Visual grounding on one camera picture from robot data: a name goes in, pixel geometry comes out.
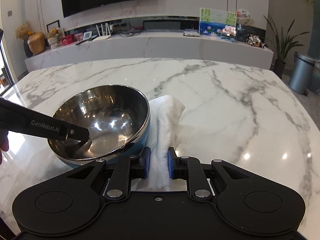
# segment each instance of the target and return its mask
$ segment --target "dried flower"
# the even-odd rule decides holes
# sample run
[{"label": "dried flower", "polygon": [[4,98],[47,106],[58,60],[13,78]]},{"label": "dried flower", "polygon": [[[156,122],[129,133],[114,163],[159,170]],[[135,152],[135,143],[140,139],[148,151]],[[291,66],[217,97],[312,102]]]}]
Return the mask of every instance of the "dried flower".
[{"label": "dried flower", "polygon": [[28,38],[28,36],[30,35],[29,33],[31,33],[31,35],[33,34],[32,28],[31,28],[31,24],[30,22],[25,22],[24,24],[20,25],[16,31],[16,38],[17,39],[21,39],[21,40],[26,40]]}]

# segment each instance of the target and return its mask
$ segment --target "trash can lid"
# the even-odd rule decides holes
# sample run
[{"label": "trash can lid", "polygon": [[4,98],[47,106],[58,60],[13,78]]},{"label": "trash can lid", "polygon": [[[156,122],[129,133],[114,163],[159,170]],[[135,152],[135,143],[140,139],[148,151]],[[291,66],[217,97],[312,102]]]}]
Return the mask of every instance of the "trash can lid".
[{"label": "trash can lid", "polygon": [[316,63],[316,58],[309,57],[308,55],[305,55],[305,54],[297,53],[297,57],[313,65]]}]

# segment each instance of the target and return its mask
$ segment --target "trash can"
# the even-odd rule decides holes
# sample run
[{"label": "trash can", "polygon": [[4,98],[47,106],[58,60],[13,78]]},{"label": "trash can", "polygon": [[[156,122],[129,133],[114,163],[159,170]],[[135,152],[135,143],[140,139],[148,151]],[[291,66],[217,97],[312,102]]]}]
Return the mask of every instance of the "trash can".
[{"label": "trash can", "polygon": [[320,58],[317,58],[308,89],[315,94],[320,93]]},{"label": "trash can", "polygon": [[289,81],[289,87],[299,94],[305,94],[309,85],[316,59],[307,55],[295,52],[294,54],[294,69]]}]

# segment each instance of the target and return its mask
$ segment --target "bowl rim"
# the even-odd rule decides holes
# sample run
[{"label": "bowl rim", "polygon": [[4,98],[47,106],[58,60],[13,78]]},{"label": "bowl rim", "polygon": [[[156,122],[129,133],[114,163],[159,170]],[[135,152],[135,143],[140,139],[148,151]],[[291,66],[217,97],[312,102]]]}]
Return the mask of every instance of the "bowl rim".
[{"label": "bowl rim", "polygon": [[63,156],[57,154],[57,153],[55,152],[55,150],[52,149],[51,144],[50,144],[50,141],[57,141],[57,140],[47,139],[50,149],[51,149],[51,150],[55,153],[55,155],[57,155],[59,158],[61,158],[61,159],[63,159],[63,160],[73,161],[73,162],[74,162],[74,161],[76,161],[76,162],[88,162],[88,161],[91,161],[91,160],[101,159],[101,158],[103,158],[103,157],[106,157],[106,156],[109,156],[109,155],[112,155],[112,154],[118,152],[119,150],[121,150],[122,148],[124,148],[126,145],[128,145],[129,143],[131,143],[132,141],[134,141],[134,140],[140,135],[141,131],[142,131],[146,126],[148,126],[149,121],[150,121],[150,105],[149,105],[149,101],[148,101],[148,99],[146,98],[146,96],[145,96],[141,91],[139,91],[139,90],[136,89],[136,88],[133,88],[133,87],[130,87],[130,86],[127,86],[127,85],[119,85],[119,84],[101,85],[101,86],[96,86],[96,87],[92,87],[92,88],[83,90],[83,91],[75,94],[74,96],[68,98],[61,106],[58,107],[58,109],[54,112],[54,114],[53,114],[52,117],[54,117],[54,115],[59,111],[59,109],[60,109],[64,104],[66,104],[70,99],[72,99],[72,98],[74,98],[74,97],[76,97],[76,96],[78,96],[78,95],[80,95],[80,94],[82,94],[82,93],[84,93],[84,92],[87,92],[87,91],[89,91],[89,90],[91,90],[91,89],[95,89],[95,88],[99,88],[99,87],[108,87],[108,86],[121,86],[121,87],[131,88],[131,89],[137,91],[140,95],[143,96],[143,98],[144,98],[145,101],[147,102],[148,112],[147,112],[147,117],[146,117],[144,123],[142,124],[142,126],[140,127],[140,129],[139,129],[139,130],[135,133],[135,135],[133,135],[128,141],[126,141],[123,145],[119,146],[118,148],[114,149],[113,151],[108,152],[108,153],[103,154],[103,155],[100,155],[100,156],[91,157],[91,158],[86,158],[86,159],[71,159],[71,158],[66,158],[66,157],[63,157]]}]

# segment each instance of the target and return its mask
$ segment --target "potted plant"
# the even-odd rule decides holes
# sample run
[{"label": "potted plant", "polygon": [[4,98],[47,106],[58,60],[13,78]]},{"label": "potted plant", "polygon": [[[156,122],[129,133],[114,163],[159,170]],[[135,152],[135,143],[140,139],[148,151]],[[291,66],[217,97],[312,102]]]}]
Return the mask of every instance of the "potted plant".
[{"label": "potted plant", "polygon": [[17,39],[23,40],[23,48],[26,57],[32,57],[33,53],[30,51],[28,46],[28,38],[29,36],[33,35],[34,32],[32,31],[30,22],[25,22],[24,24],[20,25],[16,29],[15,34]]},{"label": "potted plant", "polygon": [[268,22],[268,25],[270,26],[271,30],[273,31],[273,34],[275,36],[276,44],[267,39],[272,43],[272,45],[276,48],[277,53],[277,59],[275,62],[275,67],[273,68],[273,72],[279,77],[282,78],[282,73],[285,67],[285,59],[288,55],[288,52],[293,47],[301,47],[304,46],[303,44],[300,44],[299,41],[294,41],[294,39],[300,35],[307,34],[309,32],[303,32],[297,35],[293,35],[292,37],[289,35],[289,32],[294,24],[294,21],[290,24],[290,27],[284,36],[283,27],[281,27],[281,33],[279,35],[278,29],[276,28],[275,22],[273,21],[272,17],[270,17],[270,21],[265,17],[265,19]]}]

